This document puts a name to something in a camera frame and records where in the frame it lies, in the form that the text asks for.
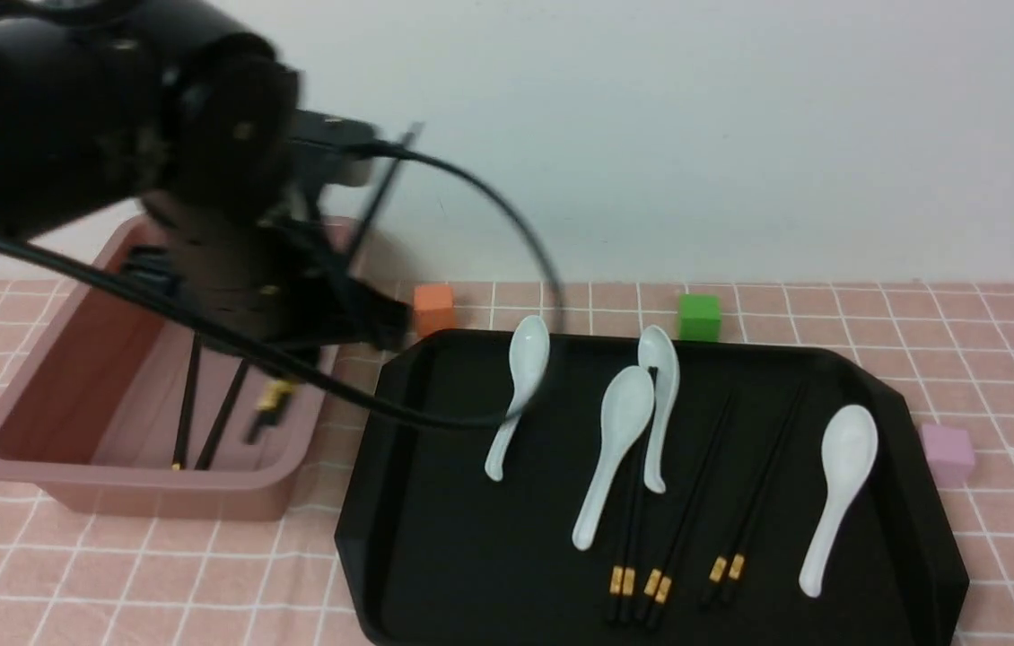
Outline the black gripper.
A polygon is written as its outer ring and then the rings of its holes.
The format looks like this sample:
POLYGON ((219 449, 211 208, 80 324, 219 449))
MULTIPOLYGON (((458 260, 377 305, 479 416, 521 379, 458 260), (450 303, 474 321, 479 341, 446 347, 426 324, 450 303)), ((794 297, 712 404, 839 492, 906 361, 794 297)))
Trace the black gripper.
POLYGON ((299 113, 262 153, 236 142, 183 158, 141 196, 165 239, 152 266, 176 283, 174 299, 270 344, 403 347, 410 306, 351 275, 319 209, 328 185, 367 184, 372 163, 359 152, 377 139, 371 123, 299 113))

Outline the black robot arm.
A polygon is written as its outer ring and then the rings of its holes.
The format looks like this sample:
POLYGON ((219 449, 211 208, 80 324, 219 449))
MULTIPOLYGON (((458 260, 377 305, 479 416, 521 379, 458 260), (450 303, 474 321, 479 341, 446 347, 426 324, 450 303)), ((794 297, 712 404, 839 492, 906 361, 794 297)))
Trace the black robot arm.
POLYGON ((329 185, 363 187, 372 124, 207 1, 0 1, 0 254, 282 349, 389 349, 405 303, 352 273, 329 185))

